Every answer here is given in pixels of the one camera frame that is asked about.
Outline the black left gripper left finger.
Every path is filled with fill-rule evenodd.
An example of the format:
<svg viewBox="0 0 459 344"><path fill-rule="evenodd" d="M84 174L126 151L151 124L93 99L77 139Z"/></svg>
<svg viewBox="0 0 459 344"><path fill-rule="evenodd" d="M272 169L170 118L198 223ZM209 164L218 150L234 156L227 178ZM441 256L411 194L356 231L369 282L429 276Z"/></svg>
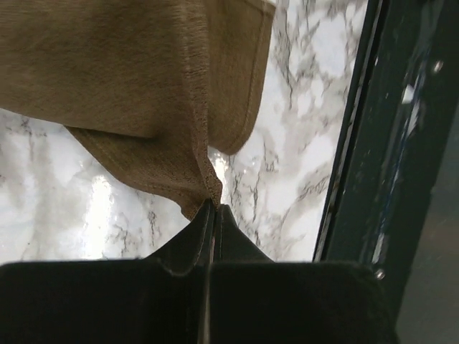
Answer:
<svg viewBox="0 0 459 344"><path fill-rule="evenodd" d="M141 259L1 267L3 343L195 343L215 208Z"/></svg>

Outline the brown cloth napkin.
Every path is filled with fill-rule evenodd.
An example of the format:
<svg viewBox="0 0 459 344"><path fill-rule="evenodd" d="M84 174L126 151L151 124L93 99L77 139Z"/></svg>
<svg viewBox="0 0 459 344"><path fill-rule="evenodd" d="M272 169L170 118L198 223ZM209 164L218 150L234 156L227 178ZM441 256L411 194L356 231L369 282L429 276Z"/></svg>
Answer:
<svg viewBox="0 0 459 344"><path fill-rule="evenodd" d="M3 1L1 107L64 125L122 183L219 205L262 97L270 1Z"/></svg>

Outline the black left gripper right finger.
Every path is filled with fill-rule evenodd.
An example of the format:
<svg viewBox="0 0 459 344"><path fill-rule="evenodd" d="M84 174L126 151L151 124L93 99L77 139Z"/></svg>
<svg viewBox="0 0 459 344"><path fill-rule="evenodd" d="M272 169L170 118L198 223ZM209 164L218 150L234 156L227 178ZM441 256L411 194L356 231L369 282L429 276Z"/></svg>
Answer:
<svg viewBox="0 0 459 344"><path fill-rule="evenodd" d="M230 207L215 224L210 269L212 343L397 343L371 270L342 262L273 262L238 228Z"/></svg>

